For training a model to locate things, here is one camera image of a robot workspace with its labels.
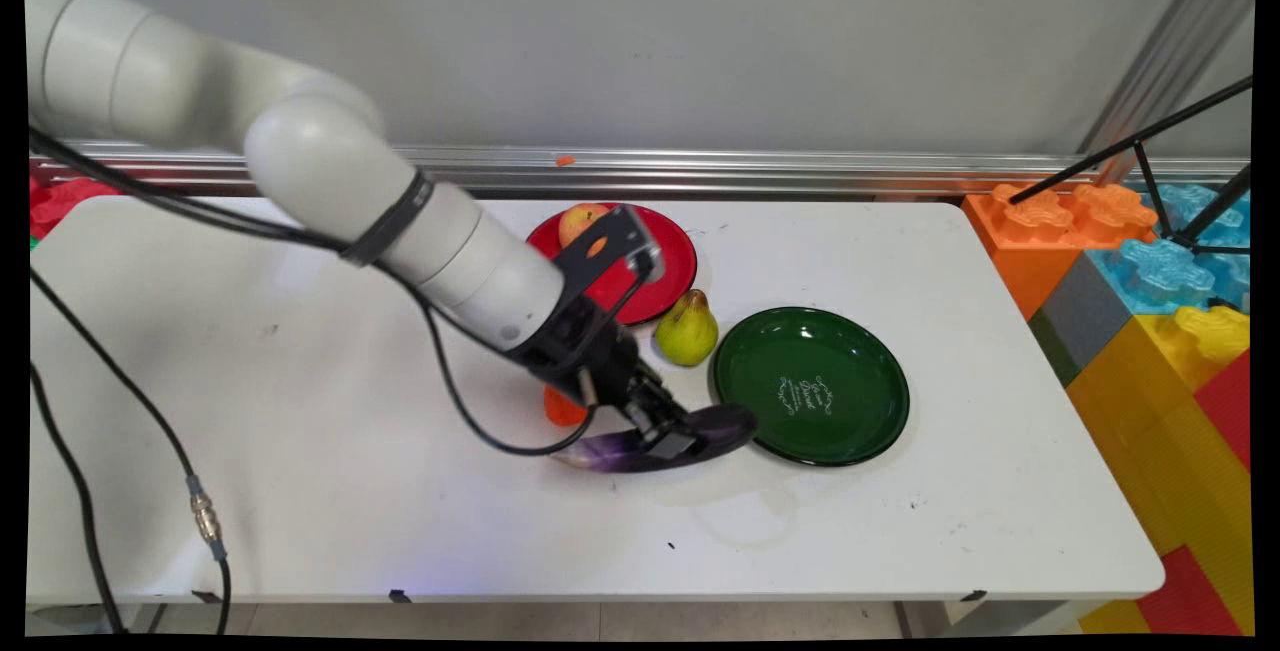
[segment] metal rail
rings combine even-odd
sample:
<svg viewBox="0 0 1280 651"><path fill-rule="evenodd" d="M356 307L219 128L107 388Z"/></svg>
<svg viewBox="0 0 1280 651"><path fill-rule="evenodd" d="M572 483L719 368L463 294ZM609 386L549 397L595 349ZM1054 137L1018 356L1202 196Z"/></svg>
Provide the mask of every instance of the metal rail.
<svg viewBox="0 0 1280 651"><path fill-rule="evenodd" d="M72 142L92 159L187 194L256 196L244 160L221 151L156 151L122 141ZM1042 182L1076 155L791 153L532 146L398 146L412 164L489 200L851 200L873 194L986 194ZM572 162L557 165L557 159ZM1160 183L1229 182L1248 159L1151 159ZM77 178L31 155L38 182ZM1071 182L1089 183L1084 171ZM1132 183L1134 189L1140 180Z"/></svg>

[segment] apple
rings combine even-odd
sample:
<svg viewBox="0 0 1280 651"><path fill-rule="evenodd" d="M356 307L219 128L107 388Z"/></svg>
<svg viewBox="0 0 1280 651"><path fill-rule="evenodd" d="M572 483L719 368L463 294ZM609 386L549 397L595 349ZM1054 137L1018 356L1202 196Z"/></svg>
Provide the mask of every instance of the apple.
<svg viewBox="0 0 1280 651"><path fill-rule="evenodd" d="M595 219L608 212L608 207L603 205L576 205L568 208L567 212L563 212L559 223L561 248L563 249L564 246L572 244L575 238L586 230L586 226L591 226ZM591 249L586 253L588 257L590 258L590 256L600 253L605 240L608 238L600 238L595 244L591 244Z"/></svg>

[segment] black strap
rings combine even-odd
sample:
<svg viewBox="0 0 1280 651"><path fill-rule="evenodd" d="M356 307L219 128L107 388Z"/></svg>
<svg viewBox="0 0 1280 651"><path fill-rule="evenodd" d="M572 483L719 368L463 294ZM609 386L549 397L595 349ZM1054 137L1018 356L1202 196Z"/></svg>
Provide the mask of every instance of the black strap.
<svg viewBox="0 0 1280 651"><path fill-rule="evenodd" d="M404 233L408 224L413 223L422 206L430 200L433 189L435 185L430 178L415 168L413 180L408 189L378 217L369 231L361 233L352 246L347 246L347 251L338 255L338 258L355 263L357 267L375 262L378 256L383 255Z"/></svg>

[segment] green pear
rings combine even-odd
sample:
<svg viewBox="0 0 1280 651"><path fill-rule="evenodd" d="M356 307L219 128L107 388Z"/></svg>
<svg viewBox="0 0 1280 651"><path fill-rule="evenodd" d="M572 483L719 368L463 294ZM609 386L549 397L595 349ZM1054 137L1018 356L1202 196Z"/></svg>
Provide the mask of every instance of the green pear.
<svg viewBox="0 0 1280 651"><path fill-rule="evenodd" d="M719 325L707 303L707 294L696 288L690 288L676 301L676 306L671 306L654 333L663 356L685 367L703 363L718 338Z"/></svg>

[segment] yellow toy block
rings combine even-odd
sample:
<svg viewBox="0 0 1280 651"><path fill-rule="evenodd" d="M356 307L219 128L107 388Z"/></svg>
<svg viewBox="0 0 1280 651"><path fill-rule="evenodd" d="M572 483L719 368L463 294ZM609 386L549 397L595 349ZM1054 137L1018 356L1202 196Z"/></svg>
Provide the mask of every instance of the yellow toy block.
<svg viewBox="0 0 1280 651"><path fill-rule="evenodd" d="M1151 633L1135 601L1112 601L1080 619L1084 633Z"/></svg>
<svg viewBox="0 0 1280 651"><path fill-rule="evenodd" d="M1129 448L1231 618L1253 636L1249 473L1194 399Z"/></svg>
<svg viewBox="0 0 1280 651"><path fill-rule="evenodd" d="M1138 324L1193 393L1249 347L1249 317L1226 306L1183 306L1174 315L1139 315Z"/></svg>
<svg viewBox="0 0 1280 651"><path fill-rule="evenodd" d="M1129 318L1076 377L1092 388L1096 404L1124 443L1133 443L1162 414L1192 399L1192 390L1140 318Z"/></svg>
<svg viewBox="0 0 1280 651"><path fill-rule="evenodd" d="M1156 549L1156 554L1164 556L1184 545L1187 540L1178 533L1169 515L1165 514L1164 506L1160 505L1151 483L1134 462L1133 454L1120 440L1111 423L1107 423L1106 411L1098 404L1088 379L1075 379L1066 388L1066 395L1075 404L1076 413L1080 414L1085 428L1089 430L1093 444L1102 454L1102 459L1106 460L1107 468L1111 469L1111 476L1115 477L1116 486L1129 501L1129 508L1133 509L1134 515L1138 515L1138 523L1142 524L1142 529L1147 533L1152 547Z"/></svg>

